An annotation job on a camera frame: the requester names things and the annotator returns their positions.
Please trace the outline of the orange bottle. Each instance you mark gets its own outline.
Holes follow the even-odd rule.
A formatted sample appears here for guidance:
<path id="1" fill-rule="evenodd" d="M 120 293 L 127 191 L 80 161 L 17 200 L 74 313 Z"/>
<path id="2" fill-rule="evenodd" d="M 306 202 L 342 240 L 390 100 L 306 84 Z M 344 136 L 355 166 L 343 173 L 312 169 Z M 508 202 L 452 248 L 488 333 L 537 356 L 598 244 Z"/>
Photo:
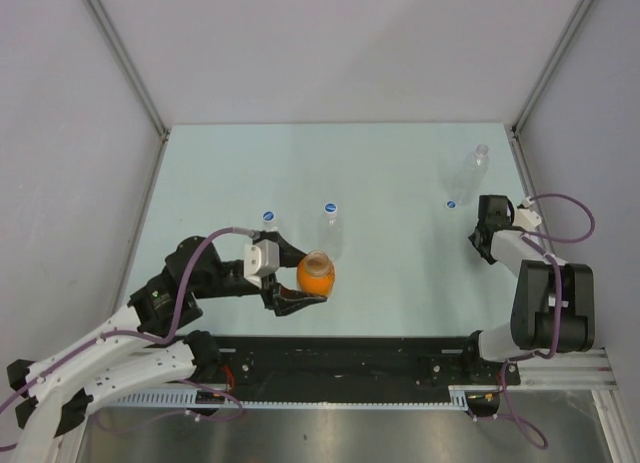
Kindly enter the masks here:
<path id="1" fill-rule="evenodd" d="M 296 278 L 301 291 L 329 297 L 335 284 L 335 267 L 326 253 L 314 250 L 298 264 Z"/>

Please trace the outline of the clear plastic bottle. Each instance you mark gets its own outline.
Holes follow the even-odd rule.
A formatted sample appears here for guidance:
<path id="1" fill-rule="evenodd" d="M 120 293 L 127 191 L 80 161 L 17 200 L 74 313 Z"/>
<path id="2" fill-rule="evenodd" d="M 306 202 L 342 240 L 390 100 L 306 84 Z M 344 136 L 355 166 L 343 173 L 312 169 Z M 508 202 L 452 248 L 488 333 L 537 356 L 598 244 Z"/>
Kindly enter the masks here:
<path id="1" fill-rule="evenodd" d="M 450 199 L 456 206 L 469 204 L 478 193 L 489 168 L 489 147 L 478 145 L 469 153 L 454 175 Z"/>

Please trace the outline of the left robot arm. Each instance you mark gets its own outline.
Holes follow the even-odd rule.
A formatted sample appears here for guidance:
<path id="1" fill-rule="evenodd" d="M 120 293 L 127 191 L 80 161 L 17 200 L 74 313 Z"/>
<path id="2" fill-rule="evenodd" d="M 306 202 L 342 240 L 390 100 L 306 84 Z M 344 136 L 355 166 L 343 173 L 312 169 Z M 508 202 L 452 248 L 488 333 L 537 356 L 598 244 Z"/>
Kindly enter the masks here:
<path id="1" fill-rule="evenodd" d="M 305 256 L 277 231 L 227 227 L 207 237 L 188 237 L 166 257 L 161 272 L 100 326 L 47 359 L 8 365 L 14 392 L 1 406 L 13 405 L 18 427 L 25 428 L 60 392 L 56 433 L 63 435 L 83 422 L 98 400 L 98 388 L 121 392 L 110 378 L 111 364 L 152 345 L 187 358 L 173 366 L 183 378 L 210 382 L 221 370 L 213 337 L 196 331 L 182 343 L 175 341 L 179 329 L 203 316 L 199 301 L 257 295 L 277 317 L 323 303 L 325 295 L 291 290 L 277 280 L 279 269 L 296 268 Z"/>

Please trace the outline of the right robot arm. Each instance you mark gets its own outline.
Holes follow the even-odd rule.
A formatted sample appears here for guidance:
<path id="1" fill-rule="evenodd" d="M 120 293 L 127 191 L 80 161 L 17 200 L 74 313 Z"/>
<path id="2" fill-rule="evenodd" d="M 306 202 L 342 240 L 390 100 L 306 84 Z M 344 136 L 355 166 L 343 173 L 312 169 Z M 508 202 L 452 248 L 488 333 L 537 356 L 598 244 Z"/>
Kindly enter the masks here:
<path id="1" fill-rule="evenodd" d="M 516 278 L 510 316 L 492 330 L 466 340 L 463 376 L 473 384 L 491 377 L 506 382 L 508 367 L 531 358 L 584 353 L 595 341 L 594 273 L 586 264 L 566 261 L 541 242 L 536 197 L 515 205 L 503 195 L 481 195 L 476 226 L 469 236 L 486 263 L 500 264 Z"/>

